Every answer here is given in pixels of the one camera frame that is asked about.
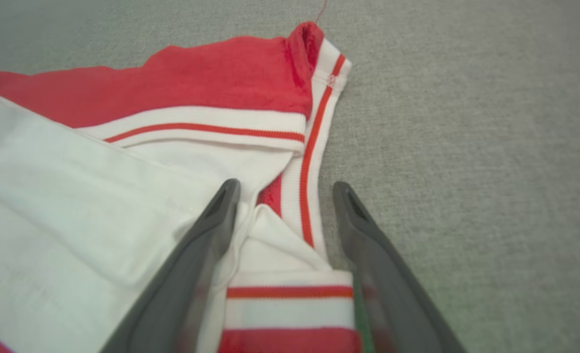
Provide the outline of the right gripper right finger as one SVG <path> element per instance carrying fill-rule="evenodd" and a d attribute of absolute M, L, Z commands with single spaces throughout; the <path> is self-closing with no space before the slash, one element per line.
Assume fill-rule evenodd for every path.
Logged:
<path fill-rule="evenodd" d="M 463 353 L 464 346 L 351 186 L 333 185 L 338 235 L 355 265 L 378 353 Z"/>

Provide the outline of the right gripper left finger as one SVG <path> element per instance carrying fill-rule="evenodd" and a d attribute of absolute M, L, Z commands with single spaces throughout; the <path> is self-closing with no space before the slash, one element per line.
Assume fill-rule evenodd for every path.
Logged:
<path fill-rule="evenodd" d="M 221 185 L 104 345 L 104 353 L 195 351 L 214 268 L 232 239 L 240 192 L 238 179 Z"/>

